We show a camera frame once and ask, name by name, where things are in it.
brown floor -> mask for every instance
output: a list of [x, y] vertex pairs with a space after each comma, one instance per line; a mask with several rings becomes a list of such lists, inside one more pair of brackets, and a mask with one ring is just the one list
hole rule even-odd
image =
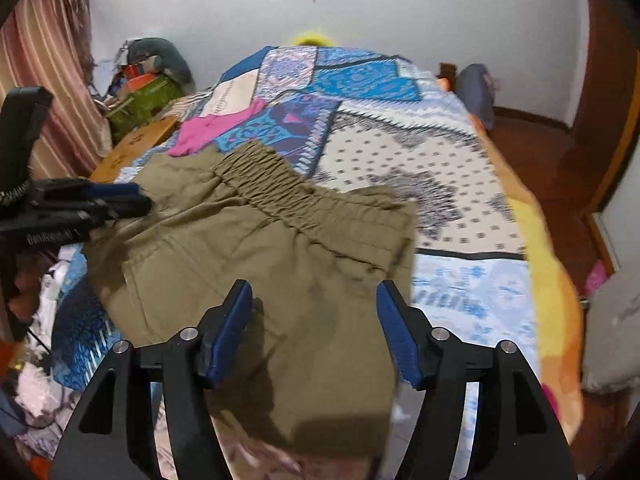
[[[603, 171], [570, 134], [556, 128], [497, 118], [490, 137], [540, 202], [556, 255], [582, 293], [598, 255], [581, 216]], [[625, 394], [585, 394], [584, 421], [571, 446], [578, 472], [589, 475], [603, 462], [625, 414]]]

striped curtain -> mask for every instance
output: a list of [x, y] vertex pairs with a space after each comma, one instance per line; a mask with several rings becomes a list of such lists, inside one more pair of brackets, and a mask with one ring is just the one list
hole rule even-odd
[[92, 102], [88, 0], [20, 0], [0, 30], [0, 101], [16, 86], [54, 95], [31, 158], [34, 178], [88, 176], [111, 149]]

silver bolt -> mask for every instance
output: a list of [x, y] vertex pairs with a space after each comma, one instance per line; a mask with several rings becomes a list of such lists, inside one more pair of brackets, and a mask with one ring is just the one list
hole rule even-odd
[[513, 341], [504, 340], [500, 343], [500, 348], [507, 354], [515, 354], [518, 346]]
[[111, 347], [111, 349], [113, 349], [116, 354], [124, 354], [124, 352], [129, 350], [129, 341], [121, 339], [120, 341], [116, 342], [113, 347]]
[[449, 339], [449, 330], [443, 328], [441, 326], [437, 326], [433, 330], [431, 330], [431, 335], [434, 336], [438, 341], [446, 341]]
[[192, 339], [196, 339], [198, 336], [198, 329], [190, 326], [188, 328], [183, 328], [180, 332], [180, 339], [184, 341], [191, 341]]

bed sheet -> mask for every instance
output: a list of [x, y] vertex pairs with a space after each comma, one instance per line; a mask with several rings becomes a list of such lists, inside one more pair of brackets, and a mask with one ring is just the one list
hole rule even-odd
[[[577, 295], [553, 255], [539, 206], [479, 121], [433, 75], [399, 56], [286, 47], [263, 49], [251, 61], [244, 71], [242, 63], [233, 67], [236, 78], [185, 99], [173, 113], [184, 120], [212, 110], [231, 113], [255, 97], [270, 102], [271, 110], [305, 98], [322, 100], [329, 115], [316, 131], [320, 149], [316, 142], [315, 155], [296, 169], [319, 185], [350, 190], [387, 184], [418, 202], [410, 302], [463, 340], [488, 346], [502, 338], [516, 341], [570, 441], [582, 415]], [[244, 140], [275, 144], [268, 128], [239, 128]], [[175, 138], [153, 152], [166, 150]], [[119, 180], [133, 178], [153, 152], [123, 168]], [[420, 402], [421, 394], [400, 384], [380, 478], [395, 474]], [[476, 404], [477, 388], [470, 385], [452, 478], [466, 471]], [[265, 474], [346, 480], [364, 478], [369, 467], [369, 459], [293, 456], [252, 441], [233, 421], [215, 425], [232, 472], [243, 480]]]

pink object on floor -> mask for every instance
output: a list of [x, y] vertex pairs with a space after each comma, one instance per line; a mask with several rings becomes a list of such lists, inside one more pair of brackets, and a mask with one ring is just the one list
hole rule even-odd
[[178, 143], [167, 151], [171, 156], [191, 155], [197, 152], [205, 144], [208, 144], [234, 126], [257, 114], [264, 108], [265, 102], [257, 98], [248, 108], [229, 115], [208, 115], [206, 117], [194, 117], [185, 121], [180, 128]]
[[607, 274], [607, 269], [604, 268], [604, 262], [602, 260], [598, 260], [598, 262], [593, 266], [593, 269], [591, 269], [591, 272], [587, 277], [587, 281], [584, 282], [584, 295], [590, 296], [603, 286], [608, 279], [609, 275]]

